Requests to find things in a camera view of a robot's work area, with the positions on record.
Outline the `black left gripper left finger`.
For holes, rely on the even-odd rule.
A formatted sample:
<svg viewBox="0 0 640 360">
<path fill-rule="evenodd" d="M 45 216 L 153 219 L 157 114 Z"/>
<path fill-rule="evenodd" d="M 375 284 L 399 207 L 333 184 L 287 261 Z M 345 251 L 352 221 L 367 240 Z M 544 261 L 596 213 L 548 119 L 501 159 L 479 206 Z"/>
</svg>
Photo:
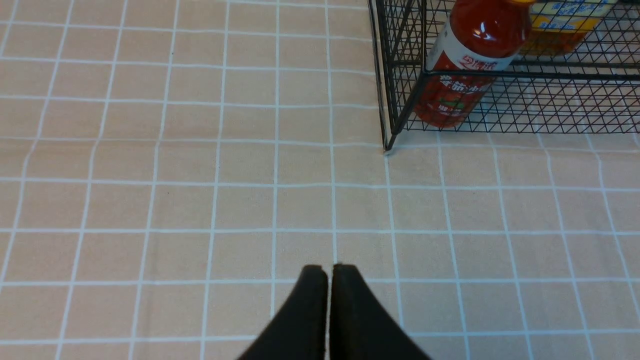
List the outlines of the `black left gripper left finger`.
<svg viewBox="0 0 640 360">
<path fill-rule="evenodd" d="M 329 278 L 320 265 L 305 265 L 279 311 L 243 351 L 240 360 L 323 360 Z"/>
</svg>

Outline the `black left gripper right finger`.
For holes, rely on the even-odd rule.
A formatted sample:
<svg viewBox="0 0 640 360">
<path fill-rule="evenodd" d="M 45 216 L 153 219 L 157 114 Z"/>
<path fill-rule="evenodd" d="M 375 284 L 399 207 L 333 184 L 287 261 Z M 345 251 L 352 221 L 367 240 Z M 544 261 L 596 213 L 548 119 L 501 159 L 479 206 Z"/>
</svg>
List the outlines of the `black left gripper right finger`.
<svg viewBox="0 0 640 360">
<path fill-rule="evenodd" d="M 333 267 L 329 315 L 332 360 L 429 360 L 379 303 L 359 269 Z"/>
</svg>

